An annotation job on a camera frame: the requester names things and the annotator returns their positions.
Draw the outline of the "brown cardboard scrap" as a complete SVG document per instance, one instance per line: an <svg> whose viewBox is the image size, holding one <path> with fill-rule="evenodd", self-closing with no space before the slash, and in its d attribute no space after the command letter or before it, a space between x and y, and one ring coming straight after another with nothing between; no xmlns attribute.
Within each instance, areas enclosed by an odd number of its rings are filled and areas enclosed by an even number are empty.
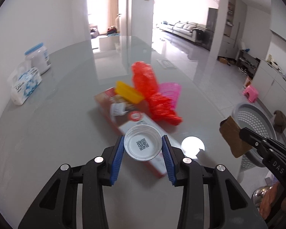
<svg viewBox="0 0 286 229"><path fill-rule="evenodd" d="M231 116L219 124L219 132L229 145L231 153L235 158L241 157L252 149L252 146L239 137L240 130L241 128Z"/></svg>

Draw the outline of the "grey perforated trash basket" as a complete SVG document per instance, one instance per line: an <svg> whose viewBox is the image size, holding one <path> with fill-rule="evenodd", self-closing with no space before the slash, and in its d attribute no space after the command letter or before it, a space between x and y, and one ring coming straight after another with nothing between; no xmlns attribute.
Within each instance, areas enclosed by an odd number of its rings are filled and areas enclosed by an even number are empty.
<svg viewBox="0 0 286 229"><path fill-rule="evenodd" d="M235 106L231 114L232 118L242 128L248 128L260 136L277 139L275 130L266 114L250 103L239 103ZM249 150L242 156L241 171L254 167L264 168L262 158L256 149Z"/></svg>

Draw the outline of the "red white toothpaste box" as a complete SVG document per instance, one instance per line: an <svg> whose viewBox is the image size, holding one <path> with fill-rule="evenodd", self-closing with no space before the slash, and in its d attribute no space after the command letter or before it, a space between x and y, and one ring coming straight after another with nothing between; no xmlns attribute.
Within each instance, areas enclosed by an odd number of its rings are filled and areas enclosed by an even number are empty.
<svg viewBox="0 0 286 229"><path fill-rule="evenodd" d="M132 104L116 94L113 87L95 95L94 99L99 106L101 113L121 135L125 136L127 131L136 125L150 125L157 129L161 137L167 135L171 146L177 148L181 147L173 137L145 114L147 109L145 101L142 101L139 104ZM142 163L144 163L158 178L167 174L162 150L154 159Z"/></svg>

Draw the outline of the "metal pot lid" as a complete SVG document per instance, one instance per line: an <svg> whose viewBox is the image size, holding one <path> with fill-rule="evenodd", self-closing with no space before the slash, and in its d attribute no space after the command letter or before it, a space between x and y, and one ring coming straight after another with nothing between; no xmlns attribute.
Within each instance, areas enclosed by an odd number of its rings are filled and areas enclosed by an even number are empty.
<svg viewBox="0 0 286 229"><path fill-rule="evenodd" d="M253 202L253 204L255 205L256 208L259 208L261 205L261 202L264 198L264 196L266 195L266 193L271 190L272 187L269 185L260 187L258 189L256 189L251 196L251 200Z"/></svg>

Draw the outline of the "white sideboard cabinet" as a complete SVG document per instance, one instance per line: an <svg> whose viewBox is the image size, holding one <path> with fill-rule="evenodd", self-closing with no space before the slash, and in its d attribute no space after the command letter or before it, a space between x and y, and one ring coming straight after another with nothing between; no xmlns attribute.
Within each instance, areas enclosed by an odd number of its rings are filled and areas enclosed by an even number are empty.
<svg viewBox="0 0 286 229"><path fill-rule="evenodd" d="M282 111L286 116L286 80L265 60L261 60L252 80L258 99L270 113Z"/></svg>

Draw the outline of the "pink plastic mesh basket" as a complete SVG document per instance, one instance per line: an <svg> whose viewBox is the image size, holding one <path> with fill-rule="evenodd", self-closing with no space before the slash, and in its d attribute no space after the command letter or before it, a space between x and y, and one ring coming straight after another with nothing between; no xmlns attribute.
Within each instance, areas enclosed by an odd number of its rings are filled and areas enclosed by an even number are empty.
<svg viewBox="0 0 286 229"><path fill-rule="evenodd" d="M159 92L170 99L172 109L175 109L181 94L182 86L174 82L166 82L159 84Z"/></svg>

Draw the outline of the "pink plastic stool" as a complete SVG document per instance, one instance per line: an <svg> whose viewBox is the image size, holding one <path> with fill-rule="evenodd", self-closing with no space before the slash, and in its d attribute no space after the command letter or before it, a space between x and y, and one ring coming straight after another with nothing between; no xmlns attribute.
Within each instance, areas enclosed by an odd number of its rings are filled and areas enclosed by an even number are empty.
<svg viewBox="0 0 286 229"><path fill-rule="evenodd" d="M259 92L258 90L253 87L252 85L248 85L242 93L250 103L256 102Z"/></svg>

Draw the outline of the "red plastic bag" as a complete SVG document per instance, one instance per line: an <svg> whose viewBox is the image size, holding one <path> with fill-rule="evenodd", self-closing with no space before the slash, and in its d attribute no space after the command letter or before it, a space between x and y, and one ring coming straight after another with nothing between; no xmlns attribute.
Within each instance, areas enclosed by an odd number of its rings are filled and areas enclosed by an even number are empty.
<svg viewBox="0 0 286 229"><path fill-rule="evenodd" d="M137 61L132 64L131 69L134 87L144 96L151 119L155 122L164 121L173 126L182 123L182 118L171 107L171 99L158 91L159 85L152 66Z"/></svg>

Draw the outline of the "shoe rack with shoes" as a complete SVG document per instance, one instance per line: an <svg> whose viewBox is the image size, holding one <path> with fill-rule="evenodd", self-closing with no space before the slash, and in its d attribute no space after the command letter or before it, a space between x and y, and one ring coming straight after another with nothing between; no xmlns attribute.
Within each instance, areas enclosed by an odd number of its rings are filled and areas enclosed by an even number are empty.
<svg viewBox="0 0 286 229"><path fill-rule="evenodd" d="M250 79L254 78L254 75L257 71L257 68L259 67L260 59L251 56L246 52L245 50L240 50L236 65L239 67L239 69L245 73Z"/></svg>

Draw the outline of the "blue white tissue pack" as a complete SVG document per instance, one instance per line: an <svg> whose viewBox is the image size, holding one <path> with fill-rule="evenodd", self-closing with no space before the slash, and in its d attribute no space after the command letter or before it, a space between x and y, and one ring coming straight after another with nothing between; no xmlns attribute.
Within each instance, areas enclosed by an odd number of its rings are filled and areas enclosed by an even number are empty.
<svg viewBox="0 0 286 229"><path fill-rule="evenodd" d="M42 81L39 70L30 60L20 63L11 73L7 82L11 89L11 101L18 106L24 104Z"/></svg>

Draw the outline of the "white jar blue lid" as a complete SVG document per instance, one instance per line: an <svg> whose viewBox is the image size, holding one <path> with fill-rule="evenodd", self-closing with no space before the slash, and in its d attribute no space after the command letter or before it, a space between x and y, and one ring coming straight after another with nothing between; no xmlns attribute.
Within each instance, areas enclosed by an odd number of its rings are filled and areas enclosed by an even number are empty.
<svg viewBox="0 0 286 229"><path fill-rule="evenodd" d="M28 49L24 55L25 60L31 61L32 67L39 70L40 75L47 72L51 67L48 50L42 42Z"/></svg>

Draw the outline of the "light grey sofa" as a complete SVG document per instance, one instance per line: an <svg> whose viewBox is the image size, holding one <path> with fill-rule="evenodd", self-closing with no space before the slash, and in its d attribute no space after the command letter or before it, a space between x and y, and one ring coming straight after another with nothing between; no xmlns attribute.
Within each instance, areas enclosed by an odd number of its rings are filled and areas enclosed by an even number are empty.
<svg viewBox="0 0 286 229"><path fill-rule="evenodd" d="M158 27L196 44L209 44L212 40L212 31L207 30L204 25L194 22L169 24L167 21L163 21Z"/></svg>

